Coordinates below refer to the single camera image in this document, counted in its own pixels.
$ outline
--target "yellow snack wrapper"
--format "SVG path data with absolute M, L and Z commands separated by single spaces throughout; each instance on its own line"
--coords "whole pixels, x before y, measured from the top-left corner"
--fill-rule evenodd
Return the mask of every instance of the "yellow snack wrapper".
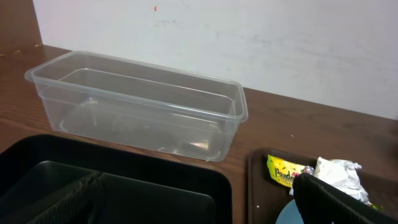
M 375 205 L 375 204 L 369 203 L 369 206 L 371 208 L 374 208 L 374 209 L 378 210 L 378 211 L 383 210 L 383 206 L 381 206 L 381 205 Z
M 294 178 L 300 175 L 305 168 L 303 165 L 287 162 L 272 155 L 268 155 L 267 167 L 271 178 L 286 187 L 293 187 Z

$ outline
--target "brown wooden surface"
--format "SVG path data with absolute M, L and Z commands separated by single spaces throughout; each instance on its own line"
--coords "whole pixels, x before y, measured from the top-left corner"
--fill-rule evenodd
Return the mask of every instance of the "brown wooden surface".
M 246 222 L 246 159 L 272 147 L 316 158 L 349 159 L 363 171 L 398 180 L 398 122 L 245 89 L 249 119 L 223 162 L 205 162 L 53 131 L 33 83 L 24 73 L 67 50 L 29 47 L 0 57 L 0 152 L 35 134 L 54 134 L 222 172 L 232 185 L 233 221 Z
M 0 56 L 41 43 L 33 0 L 1 0 Z

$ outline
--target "blue object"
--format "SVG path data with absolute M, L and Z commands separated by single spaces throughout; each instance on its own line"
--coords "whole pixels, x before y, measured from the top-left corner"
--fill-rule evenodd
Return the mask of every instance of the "blue object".
M 304 224 L 294 199 L 280 212 L 276 224 Z

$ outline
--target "rectangular plastic tub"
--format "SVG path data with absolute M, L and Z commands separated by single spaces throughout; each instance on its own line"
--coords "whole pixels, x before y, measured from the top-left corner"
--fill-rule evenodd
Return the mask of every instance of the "rectangular plastic tub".
M 236 82 L 89 52 L 25 77 L 57 131 L 207 161 L 225 158 L 248 117 Z

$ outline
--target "black tray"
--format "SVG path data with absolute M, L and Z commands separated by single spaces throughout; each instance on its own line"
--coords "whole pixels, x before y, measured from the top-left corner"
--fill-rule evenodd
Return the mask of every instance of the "black tray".
M 104 172 L 98 223 L 231 223 L 231 186 L 219 172 L 50 135 L 0 154 L 0 217 L 89 174 Z
M 298 156 L 277 149 L 263 148 L 248 157 L 248 223 L 274 224 L 282 209 L 293 200 L 289 188 L 272 180 L 268 154 L 296 164 L 315 167 L 316 159 Z M 361 185 L 373 204 L 382 205 L 382 213 L 398 220 L 398 182 L 358 171 Z

